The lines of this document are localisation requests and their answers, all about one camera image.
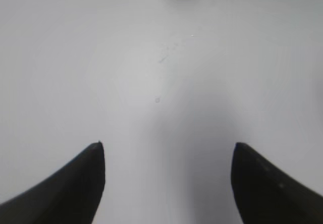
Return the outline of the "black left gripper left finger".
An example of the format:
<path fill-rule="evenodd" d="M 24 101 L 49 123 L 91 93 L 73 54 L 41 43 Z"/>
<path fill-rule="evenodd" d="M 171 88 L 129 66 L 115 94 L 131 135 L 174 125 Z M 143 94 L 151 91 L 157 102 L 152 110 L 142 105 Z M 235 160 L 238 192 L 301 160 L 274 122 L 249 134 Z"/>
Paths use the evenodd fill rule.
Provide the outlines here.
<path fill-rule="evenodd" d="M 1 223 L 92 223 L 105 186 L 101 142 L 29 190 L 1 204 Z"/>

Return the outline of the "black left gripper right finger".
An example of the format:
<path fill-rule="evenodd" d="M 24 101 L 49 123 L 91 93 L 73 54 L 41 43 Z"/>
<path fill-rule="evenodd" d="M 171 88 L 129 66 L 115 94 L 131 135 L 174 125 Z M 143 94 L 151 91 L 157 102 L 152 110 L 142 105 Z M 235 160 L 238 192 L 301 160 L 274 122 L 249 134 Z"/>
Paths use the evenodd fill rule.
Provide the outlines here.
<path fill-rule="evenodd" d="M 231 186 L 243 223 L 322 223 L 322 196 L 246 143 L 236 143 Z"/>

